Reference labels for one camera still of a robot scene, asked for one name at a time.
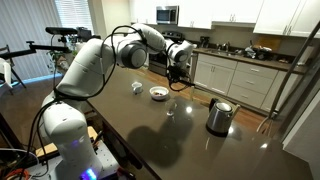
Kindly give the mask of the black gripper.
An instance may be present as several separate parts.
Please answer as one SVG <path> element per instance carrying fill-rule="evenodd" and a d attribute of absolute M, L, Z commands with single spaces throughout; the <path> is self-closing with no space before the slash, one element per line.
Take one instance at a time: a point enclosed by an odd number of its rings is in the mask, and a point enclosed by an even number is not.
<path fill-rule="evenodd" d="M 184 75 L 184 72 L 177 66 L 169 66 L 167 68 L 167 78 L 170 82 L 179 82 Z"/>

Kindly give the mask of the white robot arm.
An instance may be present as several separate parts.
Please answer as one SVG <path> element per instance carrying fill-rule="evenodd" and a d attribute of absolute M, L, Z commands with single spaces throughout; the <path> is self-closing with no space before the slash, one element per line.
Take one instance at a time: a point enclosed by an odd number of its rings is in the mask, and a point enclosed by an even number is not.
<path fill-rule="evenodd" d="M 105 39 L 88 40 L 40 111 L 44 131 L 61 157 L 50 179 L 97 180 L 102 176 L 103 163 L 88 135 L 81 104 L 102 92 L 117 65 L 138 69 L 149 54 L 163 53 L 177 69 L 192 50 L 189 41 L 176 43 L 140 23 L 118 26 Z"/>

